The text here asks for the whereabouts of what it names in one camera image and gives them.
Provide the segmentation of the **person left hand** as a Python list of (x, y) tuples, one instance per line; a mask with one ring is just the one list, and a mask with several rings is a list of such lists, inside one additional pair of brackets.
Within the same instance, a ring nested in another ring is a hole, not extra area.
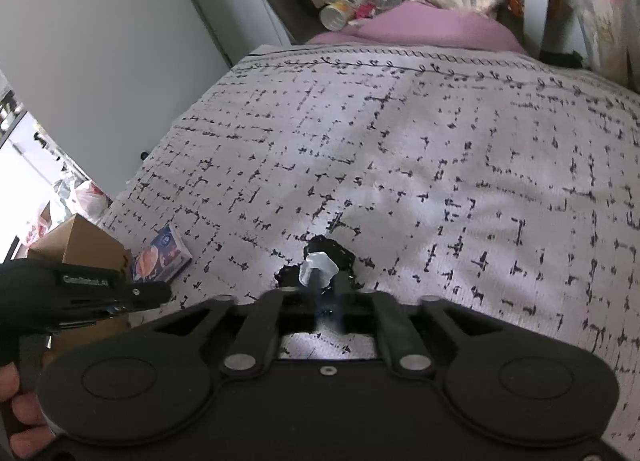
[(11, 415), (26, 426), (9, 436), (9, 445), (16, 459), (29, 460), (55, 440), (35, 393), (20, 394), (20, 371), (15, 363), (1, 367), (1, 403), (9, 403)]

